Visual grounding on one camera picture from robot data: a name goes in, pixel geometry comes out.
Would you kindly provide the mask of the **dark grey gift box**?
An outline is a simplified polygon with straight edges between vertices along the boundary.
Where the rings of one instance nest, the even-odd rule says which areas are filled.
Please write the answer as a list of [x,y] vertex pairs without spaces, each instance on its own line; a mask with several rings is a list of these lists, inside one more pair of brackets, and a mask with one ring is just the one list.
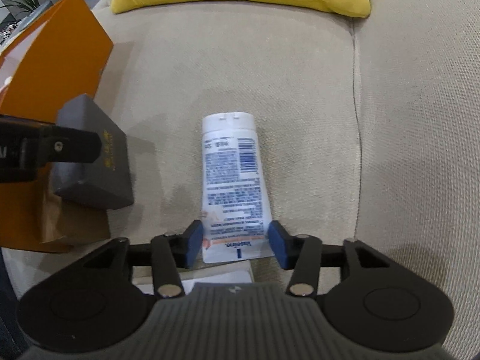
[[134,204],[125,133],[91,99],[82,94],[58,111],[56,124],[96,133],[100,147],[92,163],[54,163],[50,185],[55,195],[103,210]]

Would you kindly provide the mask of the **white Vaseline lotion tube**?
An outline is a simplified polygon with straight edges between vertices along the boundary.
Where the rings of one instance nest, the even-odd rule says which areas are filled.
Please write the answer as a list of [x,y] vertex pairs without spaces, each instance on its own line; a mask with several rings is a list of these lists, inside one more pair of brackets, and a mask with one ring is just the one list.
[[202,119],[202,260],[230,263],[273,256],[272,213],[254,116]]

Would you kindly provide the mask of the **orange cardboard box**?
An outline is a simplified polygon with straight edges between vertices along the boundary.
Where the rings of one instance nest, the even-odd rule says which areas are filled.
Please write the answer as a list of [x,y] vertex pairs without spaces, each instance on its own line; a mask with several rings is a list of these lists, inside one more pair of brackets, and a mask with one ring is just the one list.
[[[55,122],[65,102],[95,96],[113,42],[85,0],[60,0],[1,50],[1,113]],[[64,201],[37,180],[1,185],[1,246],[65,253],[110,236],[106,211]]]

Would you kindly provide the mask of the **beige sofa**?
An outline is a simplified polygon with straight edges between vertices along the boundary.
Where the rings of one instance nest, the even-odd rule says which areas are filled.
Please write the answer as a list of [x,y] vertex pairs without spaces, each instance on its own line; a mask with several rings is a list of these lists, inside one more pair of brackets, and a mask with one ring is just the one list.
[[[113,48],[86,95],[127,137],[134,203],[84,205],[106,211],[106,240],[11,274],[25,359],[479,354],[479,0],[370,0],[366,18],[239,0],[116,14],[110,2],[89,8]],[[115,297],[118,238],[202,222],[203,118],[227,112],[254,116],[272,221],[359,241],[375,267],[350,257],[346,280],[322,267],[317,295],[290,296],[273,254],[247,260],[253,283]]]

